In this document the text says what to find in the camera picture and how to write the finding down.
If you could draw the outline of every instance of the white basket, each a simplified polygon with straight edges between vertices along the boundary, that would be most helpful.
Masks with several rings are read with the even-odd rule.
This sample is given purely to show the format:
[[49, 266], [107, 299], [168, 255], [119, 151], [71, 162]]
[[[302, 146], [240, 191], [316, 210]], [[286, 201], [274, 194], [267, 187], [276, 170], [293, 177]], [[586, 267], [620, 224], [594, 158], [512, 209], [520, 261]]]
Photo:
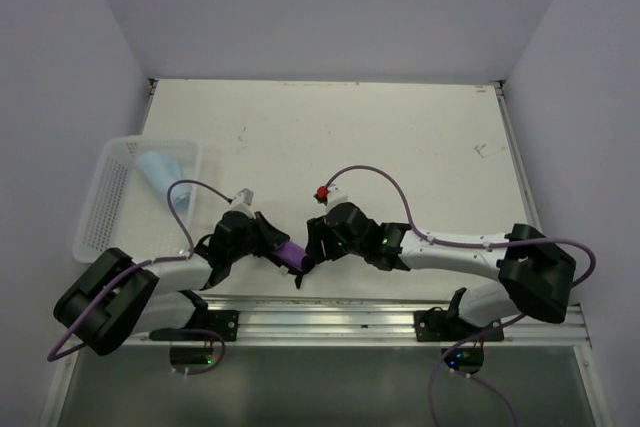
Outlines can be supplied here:
[[[185, 179], [198, 179], [201, 147], [192, 140], [145, 136], [121, 137], [102, 150], [73, 243], [73, 257], [91, 263], [109, 247], [136, 258], [176, 254], [188, 244], [166, 200], [135, 168], [136, 158], [160, 151], [178, 160]], [[189, 207], [180, 214], [187, 229], [195, 208], [192, 188]]]

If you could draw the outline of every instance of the blue cloth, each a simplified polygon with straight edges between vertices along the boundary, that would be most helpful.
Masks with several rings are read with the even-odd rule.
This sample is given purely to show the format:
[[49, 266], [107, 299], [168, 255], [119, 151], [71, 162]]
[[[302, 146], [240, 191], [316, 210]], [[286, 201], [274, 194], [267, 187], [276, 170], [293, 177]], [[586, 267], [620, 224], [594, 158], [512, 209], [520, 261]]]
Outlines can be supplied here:
[[[136, 159], [136, 168], [145, 176], [153, 189], [160, 194], [163, 201], [167, 198], [167, 190], [174, 182], [182, 180], [180, 162], [164, 152], [147, 152]], [[176, 210], [185, 210], [189, 206], [191, 186], [176, 185], [171, 191], [171, 203]]]

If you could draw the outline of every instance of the purple object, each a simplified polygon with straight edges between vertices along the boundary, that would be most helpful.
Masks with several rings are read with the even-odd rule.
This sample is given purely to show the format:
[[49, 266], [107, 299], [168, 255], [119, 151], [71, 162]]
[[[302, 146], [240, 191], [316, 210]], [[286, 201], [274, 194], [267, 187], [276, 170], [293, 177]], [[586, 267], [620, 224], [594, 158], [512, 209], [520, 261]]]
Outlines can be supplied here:
[[307, 253], [302, 247], [293, 242], [287, 242], [272, 254], [282, 260], [288, 267], [296, 269], [301, 273], [305, 273], [310, 267], [308, 264], [311, 258], [307, 257]]

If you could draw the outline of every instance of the black mount bracket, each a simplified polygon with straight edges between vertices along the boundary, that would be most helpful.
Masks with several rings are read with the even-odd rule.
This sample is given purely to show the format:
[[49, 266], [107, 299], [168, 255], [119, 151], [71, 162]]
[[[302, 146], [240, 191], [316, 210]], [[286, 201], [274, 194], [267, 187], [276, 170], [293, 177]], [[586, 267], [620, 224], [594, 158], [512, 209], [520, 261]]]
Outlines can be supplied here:
[[[225, 342], [235, 342], [239, 315], [237, 310], [205, 310], [197, 312], [184, 328], [212, 330]], [[202, 338], [200, 334], [187, 334], [176, 329], [159, 329], [149, 334], [149, 339], [154, 341], [194, 342]]]
[[[434, 307], [430, 310], [418, 310], [413, 313], [413, 328], [416, 331], [418, 342], [455, 342], [493, 327], [492, 324], [489, 324], [478, 328], [460, 318], [458, 307], [466, 291], [467, 289], [457, 290], [447, 310]], [[484, 336], [483, 340], [502, 342], [504, 333], [502, 330], [494, 331]]]

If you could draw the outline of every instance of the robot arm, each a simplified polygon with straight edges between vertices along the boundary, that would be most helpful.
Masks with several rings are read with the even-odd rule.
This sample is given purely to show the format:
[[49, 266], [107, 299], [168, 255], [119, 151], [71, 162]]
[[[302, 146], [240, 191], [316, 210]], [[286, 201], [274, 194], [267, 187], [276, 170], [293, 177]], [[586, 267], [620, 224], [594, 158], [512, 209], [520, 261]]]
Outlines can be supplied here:
[[[60, 298], [54, 317], [70, 327], [81, 315], [86, 316], [76, 336], [98, 355], [107, 355], [135, 333], [209, 328], [207, 304], [193, 291], [222, 282], [233, 263], [245, 256], [266, 257], [296, 276], [313, 267], [287, 234], [251, 210], [252, 197], [247, 189], [239, 192], [214, 232], [195, 245], [191, 257], [134, 269], [104, 295], [116, 276], [136, 265], [120, 249], [106, 250]], [[104, 298], [87, 313], [87, 306], [98, 296]]]
[[[520, 313], [544, 322], [564, 321], [574, 259], [555, 244], [491, 248], [505, 240], [544, 237], [533, 227], [516, 224], [510, 233], [483, 236], [425, 231], [424, 239], [409, 224], [378, 224], [369, 219], [335, 186], [319, 194], [316, 198], [326, 205], [325, 215], [307, 222], [307, 254], [316, 264], [353, 254], [386, 271], [443, 269], [493, 281], [476, 289], [460, 289], [446, 312], [434, 311], [423, 319], [441, 340], [463, 339]], [[457, 247], [435, 239], [447, 239]]]

